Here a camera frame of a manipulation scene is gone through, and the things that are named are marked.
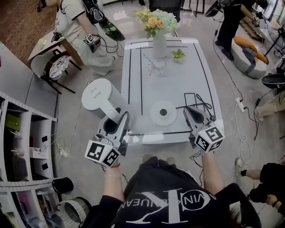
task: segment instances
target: black pants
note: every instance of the black pants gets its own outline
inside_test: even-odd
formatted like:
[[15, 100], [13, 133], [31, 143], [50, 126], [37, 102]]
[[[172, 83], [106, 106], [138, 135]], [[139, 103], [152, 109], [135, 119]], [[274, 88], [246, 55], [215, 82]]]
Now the black pants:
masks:
[[267, 195], [275, 195], [281, 202], [285, 200], [284, 188], [285, 166], [268, 163], [262, 167], [260, 185], [252, 189], [249, 197], [253, 202], [265, 203]]
[[231, 51], [232, 39], [236, 35], [240, 20], [244, 17], [239, 7], [227, 7], [224, 9], [224, 21], [219, 31], [218, 41], [223, 48]]

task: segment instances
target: flower vase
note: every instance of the flower vase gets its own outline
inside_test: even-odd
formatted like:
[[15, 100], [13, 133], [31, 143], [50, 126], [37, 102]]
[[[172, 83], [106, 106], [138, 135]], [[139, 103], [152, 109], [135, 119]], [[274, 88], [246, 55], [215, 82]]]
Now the flower vase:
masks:
[[153, 54], [155, 58], [161, 59], [166, 56], [166, 37], [163, 33], [156, 33], [153, 37]]

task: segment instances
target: floor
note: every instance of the floor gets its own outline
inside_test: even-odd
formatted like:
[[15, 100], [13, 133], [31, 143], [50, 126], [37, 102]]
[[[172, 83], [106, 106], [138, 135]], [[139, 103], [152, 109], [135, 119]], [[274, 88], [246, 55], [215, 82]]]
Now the floor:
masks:
[[[143, 27], [133, 17], [129, 17], [129, 15], [139, 9], [141, 8], [137, 1], [134, 1], [133, 4], [128, 1], [125, 2], [124, 5], [117, 3], [106, 6], [104, 7], [104, 12], [111, 21], [116, 23], [126, 36], [126, 39], [144, 38], [146, 34]], [[253, 188], [252, 180], [248, 178], [237, 179], [235, 175], [234, 162], [240, 146], [240, 140], [236, 131], [235, 97], [230, 87], [231, 82], [229, 76], [213, 49], [214, 32], [217, 27], [218, 22], [212, 18], [206, 18], [203, 15], [198, 15], [197, 18], [195, 18], [191, 12], [182, 12], [177, 33], [179, 37], [194, 37], [198, 39], [214, 79], [221, 111], [223, 116], [225, 116], [224, 130], [226, 139], [216, 154], [216, 160], [220, 167], [222, 178], [226, 185], [232, 182], [239, 183], [245, 194], [248, 194]], [[239, 27], [237, 34], [249, 38], [241, 27]], [[113, 46], [113, 44], [111, 41], [108, 42], [109, 46]], [[266, 45], [265, 43], [264, 47], [261, 48], [262, 51], [266, 50]], [[257, 98], [268, 92], [268, 88], [263, 86], [260, 81], [244, 76], [232, 62], [224, 58], [219, 48], [216, 47], [216, 50], [242, 92], [244, 97], [243, 103], [249, 107], [251, 110], [250, 115], [252, 116]], [[123, 55], [121, 49], [119, 50], [119, 55]], [[269, 60], [269, 67], [277, 61], [273, 55], [269, 56]], [[116, 69], [106, 76], [106, 79], [110, 80], [119, 91], [121, 89], [122, 80], [122, 63], [123, 58], [120, 58], [117, 62]], [[100, 119], [81, 106], [81, 95], [88, 82], [98, 77], [94, 76], [88, 68], [84, 68], [80, 72], [72, 68], [69, 69], [69, 72], [70, 74], [64, 78], [63, 83], [75, 90], [76, 94], [63, 91], [63, 94], [59, 96], [58, 126], [55, 130], [59, 132], [57, 135], [57, 143], [60, 144], [68, 154], [70, 152], [71, 156], [68, 158], [57, 156], [55, 171], [57, 176], [68, 176], [74, 183], [74, 190], [64, 195], [63, 199], [81, 196], [90, 201], [92, 205], [95, 205], [99, 202], [103, 193], [104, 173], [99, 165], [85, 159], [84, 153], [88, 140], [92, 139], [92, 136], [97, 131]], [[273, 95], [272, 93], [267, 95], [264, 100], [261, 101], [261, 104], [270, 99]], [[255, 124], [249, 120], [248, 113], [237, 111], [236, 115], [240, 134], [247, 135], [246, 143], [250, 145], [251, 152], [249, 152], [247, 144], [241, 147], [243, 157], [245, 160], [249, 160], [250, 167], [252, 169], [261, 169], [265, 163], [277, 163], [284, 154], [284, 140], [279, 140], [279, 137], [285, 133], [285, 129], [281, 129], [281, 125], [284, 125], [282, 113], [277, 113], [265, 118], [260, 124], [258, 136], [255, 141], [253, 140], [256, 132]], [[188, 169], [198, 179], [201, 170], [189, 159], [189, 156], [192, 155], [191, 151], [191, 145], [188, 142], [129, 146], [127, 156], [120, 159], [121, 170], [126, 177], [130, 179], [142, 162], [143, 155], [152, 154], [161, 159], [174, 157], [178, 165]], [[253, 205], [258, 212], [264, 207], [264, 204], [254, 203]], [[260, 218], [264, 228], [272, 228], [281, 216], [271, 206], [265, 205], [260, 212]]]

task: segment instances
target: shoe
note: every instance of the shoe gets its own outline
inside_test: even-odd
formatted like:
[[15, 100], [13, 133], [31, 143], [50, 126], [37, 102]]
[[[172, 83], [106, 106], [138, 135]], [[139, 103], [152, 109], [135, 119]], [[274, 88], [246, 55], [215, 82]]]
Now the shoe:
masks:
[[215, 45], [217, 45], [217, 46], [223, 46], [222, 43], [221, 43], [220, 41], [218, 41], [218, 40], [215, 41]]
[[234, 61], [234, 57], [232, 55], [232, 53], [229, 51], [226, 51], [225, 49], [222, 49], [222, 53], [230, 60], [230, 61]]
[[142, 162], [145, 163], [146, 161], [148, 161], [151, 157], [153, 157], [152, 155], [150, 154], [146, 154], [142, 157]]
[[236, 158], [235, 164], [236, 164], [236, 175], [237, 176], [242, 176], [240, 174], [240, 172], [243, 171], [244, 169], [243, 169], [243, 163], [242, 163], [241, 159], [240, 158]]
[[168, 163], [168, 165], [175, 165], [176, 164], [176, 161], [173, 157], [166, 159], [166, 162]]

